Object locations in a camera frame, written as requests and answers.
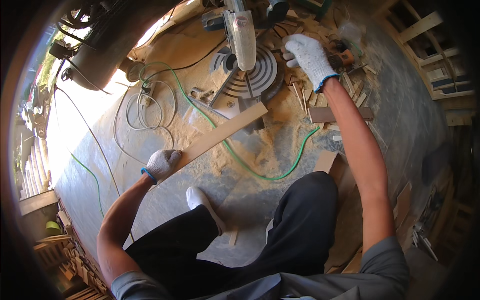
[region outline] shirt sleeve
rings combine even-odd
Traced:
[[[173,300],[163,286],[139,271],[129,271],[115,278],[111,291],[117,300]]]
[[[396,236],[388,237],[373,245],[362,257],[359,273],[375,274],[388,279],[395,289],[408,289],[407,261]]]

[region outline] person's left hand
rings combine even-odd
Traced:
[[[155,184],[162,182],[167,179],[180,158],[180,150],[158,150],[150,156],[147,166],[142,168],[142,174],[146,172]]]

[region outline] gray shirt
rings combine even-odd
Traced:
[[[357,274],[277,273],[198,300],[403,299],[408,280],[402,249],[396,237],[388,237],[368,249]],[[111,291],[117,300],[173,300],[160,283],[137,271],[118,276],[112,282]]]

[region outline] power drill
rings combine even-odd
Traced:
[[[355,58],[345,40],[333,39],[324,47],[328,62],[332,69],[347,67],[355,62]]]

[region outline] white sock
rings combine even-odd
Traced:
[[[187,189],[187,203],[190,210],[196,208],[200,204],[205,205],[213,220],[216,222],[218,227],[218,235],[221,236],[225,232],[225,223],[223,223],[223,221],[213,211],[207,196],[205,196],[205,194],[199,188],[191,186]]]

